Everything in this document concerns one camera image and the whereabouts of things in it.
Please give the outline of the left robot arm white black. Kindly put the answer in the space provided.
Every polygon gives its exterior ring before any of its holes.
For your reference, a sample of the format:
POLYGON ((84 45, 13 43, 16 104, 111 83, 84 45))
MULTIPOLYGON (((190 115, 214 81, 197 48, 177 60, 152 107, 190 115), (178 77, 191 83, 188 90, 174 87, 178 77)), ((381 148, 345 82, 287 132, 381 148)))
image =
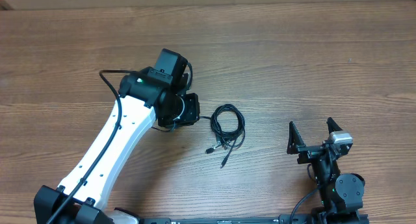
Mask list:
POLYGON ((98 136, 56 188, 42 186, 34 197, 37 223, 140 223, 122 208, 106 213, 113 186, 139 140, 158 124, 171 132, 199 120, 198 96, 189 93, 191 65, 163 49, 153 67, 123 70, 116 101, 98 136))

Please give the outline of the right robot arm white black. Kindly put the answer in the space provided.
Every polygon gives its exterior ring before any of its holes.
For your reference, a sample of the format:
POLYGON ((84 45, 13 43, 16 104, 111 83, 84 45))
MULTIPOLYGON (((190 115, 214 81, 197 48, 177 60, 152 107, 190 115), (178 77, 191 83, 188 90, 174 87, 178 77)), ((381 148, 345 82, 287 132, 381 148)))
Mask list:
POLYGON ((298 155, 297 163, 307 165, 307 173, 317 187, 305 195, 293 208, 286 223, 368 223, 360 214, 365 193, 365 179, 357 173, 341 173, 337 160, 348 154, 353 137, 332 118, 326 121, 328 138, 320 145, 304 143, 294 122, 289 123, 287 154, 298 155), (299 207, 312 195, 319 193, 322 205, 310 214, 297 214, 299 207))

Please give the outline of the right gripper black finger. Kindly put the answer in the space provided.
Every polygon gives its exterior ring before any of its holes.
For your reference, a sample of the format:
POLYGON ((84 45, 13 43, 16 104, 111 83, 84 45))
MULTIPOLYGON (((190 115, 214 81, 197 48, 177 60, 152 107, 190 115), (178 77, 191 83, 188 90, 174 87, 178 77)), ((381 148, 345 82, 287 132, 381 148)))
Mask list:
POLYGON ((331 134, 332 132, 342 131, 342 128, 336 124, 332 117, 329 117, 326 121, 328 126, 328 132, 331 134))
POLYGON ((299 148, 304 147, 305 143, 298 132, 293 121, 289 123, 289 140, 287 144, 287 154, 298 154, 299 148))

